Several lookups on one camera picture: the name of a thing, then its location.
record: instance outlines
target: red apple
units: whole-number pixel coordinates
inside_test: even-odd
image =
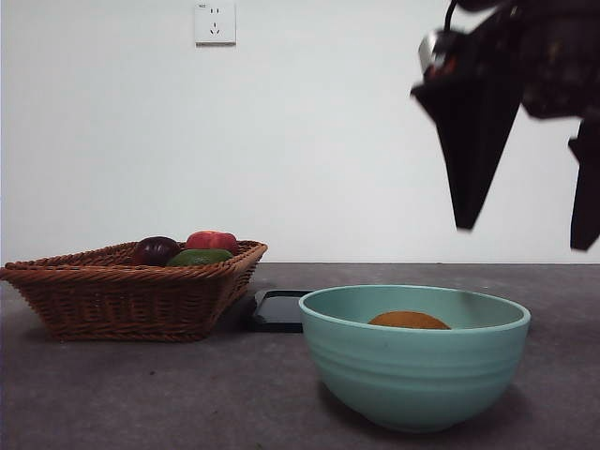
[[[237,239],[230,232],[202,231],[191,234],[186,241],[186,248],[224,248],[237,255],[239,246]]]

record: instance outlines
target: basket rim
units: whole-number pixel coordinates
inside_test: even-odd
[[[94,250],[83,251],[79,253],[55,256],[51,258],[41,258],[27,262],[7,262],[4,267],[0,268],[0,280],[10,280],[12,276],[21,273],[33,276],[40,274],[44,276],[73,276],[75,278],[85,277],[86,275],[102,276],[118,273],[124,277],[151,277],[151,278],[213,278],[229,275],[232,272],[241,270],[241,267],[250,260],[255,260],[261,257],[268,249],[267,245],[258,241],[243,240],[238,241],[241,245],[251,245],[245,251],[233,256],[227,261],[215,262],[205,265],[188,265],[179,267],[156,267],[151,265],[71,265],[71,264],[48,264],[52,260],[60,260],[64,258],[78,258],[92,253],[112,252],[128,246],[137,244],[137,241],[126,242],[97,248]]]

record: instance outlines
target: black smartphone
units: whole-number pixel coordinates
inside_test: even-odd
[[[268,333],[302,333],[302,316],[298,301],[307,293],[311,291],[256,292],[256,308],[247,317],[248,329]]]

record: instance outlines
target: bowl rim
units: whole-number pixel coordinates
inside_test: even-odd
[[[517,321],[503,323],[502,325],[479,326],[479,327],[475,327],[475,328],[451,328],[449,330],[425,329],[425,328],[405,328],[405,327],[399,327],[399,326],[372,325],[370,323],[347,321],[345,319],[339,319],[337,317],[331,317],[331,316],[327,316],[325,314],[321,314],[321,312],[317,312],[314,309],[309,308],[305,304],[305,302],[313,296],[320,295],[323,293],[329,293],[332,291],[346,291],[346,290],[355,290],[355,289],[381,289],[381,288],[427,289],[427,290],[432,290],[432,291],[473,294],[473,295],[477,295],[480,297],[490,298],[492,300],[499,301],[499,302],[505,303],[507,305],[510,305],[513,308],[520,310],[523,314],[523,317],[521,317]],[[526,325],[530,322],[530,320],[532,318],[531,312],[528,309],[526,309],[524,306],[522,306],[519,303],[514,302],[512,300],[507,300],[505,298],[502,298],[502,297],[499,297],[496,295],[490,295],[487,293],[480,293],[480,292],[474,292],[474,291],[466,291],[466,290],[462,290],[462,289],[444,288],[444,287],[439,287],[439,286],[416,285],[416,284],[356,284],[356,285],[351,285],[351,286],[335,286],[335,287],[331,287],[331,288],[319,289],[319,290],[307,293],[306,295],[303,295],[302,297],[300,297],[300,300],[298,300],[298,305],[300,306],[300,309],[302,309],[302,311],[304,313],[306,313],[307,315],[314,316],[318,319],[322,319],[327,322],[349,325],[349,326],[354,326],[357,328],[386,330],[386,331],[389,331],[390,333],[416,333],[416,334],[423,334],[423,333],[450,334],[450,333],[452,333],[453,335],[456,335],[456,334],[481,333],[484,331],[485,332],[504,331],[504,330],[511,330],[514,328],[519,328],[520,326]]]

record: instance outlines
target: woven basket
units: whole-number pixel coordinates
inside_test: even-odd
[[[209,335],[248,290],[265,244],[240,241],[225,262],[188,267],[128,265],[135,242],[31,262],[9,262],[12,284],[58,340],[183,342]]]

